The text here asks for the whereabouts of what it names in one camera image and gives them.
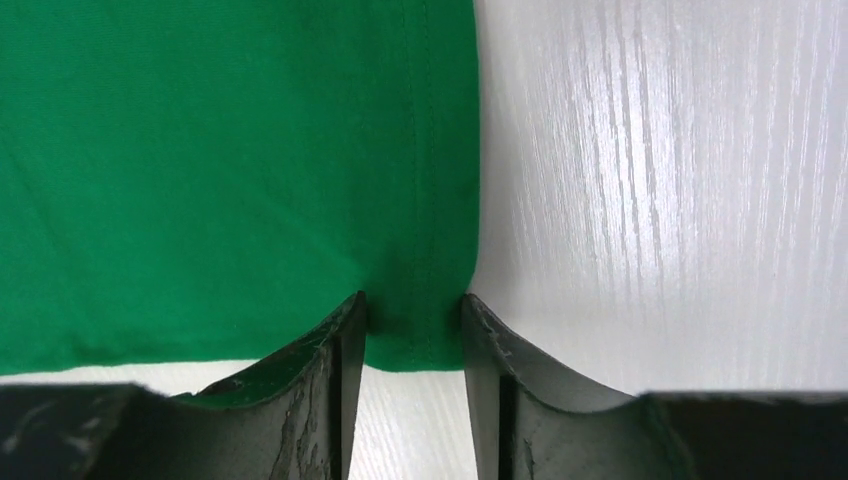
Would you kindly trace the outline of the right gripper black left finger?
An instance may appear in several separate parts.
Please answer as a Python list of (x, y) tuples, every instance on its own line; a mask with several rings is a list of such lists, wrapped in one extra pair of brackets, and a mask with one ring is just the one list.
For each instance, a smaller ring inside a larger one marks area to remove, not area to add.
[(297, 340), (190, 394), (138, 384), (1, 389), (5, 479), (344, 479), (367, 300), (358, 292)]

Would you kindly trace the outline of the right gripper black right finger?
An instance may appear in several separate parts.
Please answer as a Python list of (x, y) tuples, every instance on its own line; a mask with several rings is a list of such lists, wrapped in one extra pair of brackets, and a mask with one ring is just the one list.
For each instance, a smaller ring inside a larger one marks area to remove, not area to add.
[(461, 307), (482, 479), (843, 479), (843, 392), (631, 396), (560, 363), (477, 296)]

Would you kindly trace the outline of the green t shirt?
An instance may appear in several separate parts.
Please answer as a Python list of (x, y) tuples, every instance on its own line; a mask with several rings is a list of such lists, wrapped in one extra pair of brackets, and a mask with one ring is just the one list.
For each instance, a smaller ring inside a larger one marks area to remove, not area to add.
[(5, 1), (1, 370), (261, 358), (357, 291), (461, 365), (469, 1)]

